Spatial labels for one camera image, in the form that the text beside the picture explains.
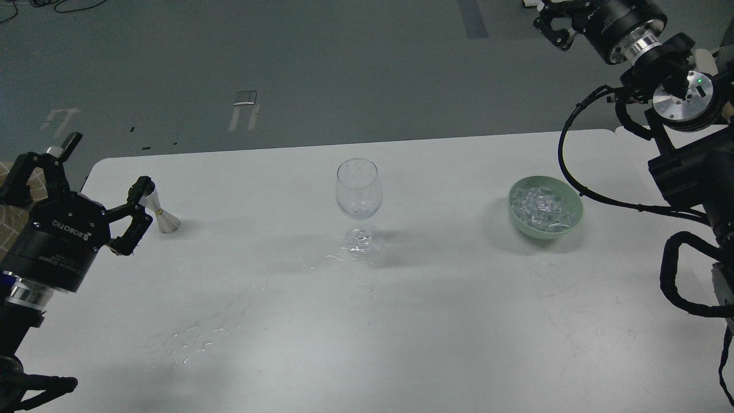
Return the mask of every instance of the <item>tabletop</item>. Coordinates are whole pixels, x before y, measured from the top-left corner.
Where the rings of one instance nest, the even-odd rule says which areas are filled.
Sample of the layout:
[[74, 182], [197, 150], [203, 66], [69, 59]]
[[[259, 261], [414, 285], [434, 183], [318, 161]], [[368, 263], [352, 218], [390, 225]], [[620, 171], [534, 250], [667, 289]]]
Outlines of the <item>tabletop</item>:
[[[79, 387], [38, 411], [727, 411], [723, 322], [658, 288], [669, 222], [584, 199], [559, 240], [512, 226], [512, 184], [561, 177], [558, 135], [99, 162], [83, 194], [110, 208], [149, 175], [182, 225], [153, 224], [133, 256], [103, 249], [54, 296], [18, 356]], [[369, 259], [344, 249], [356, 221], [335, 201], [352, 157], [384, 191]], [[567, 157], [584, 184], [653, 201], [613, 132], [570, 133]], [[708, 299], [685, 263], [679, 279]]]

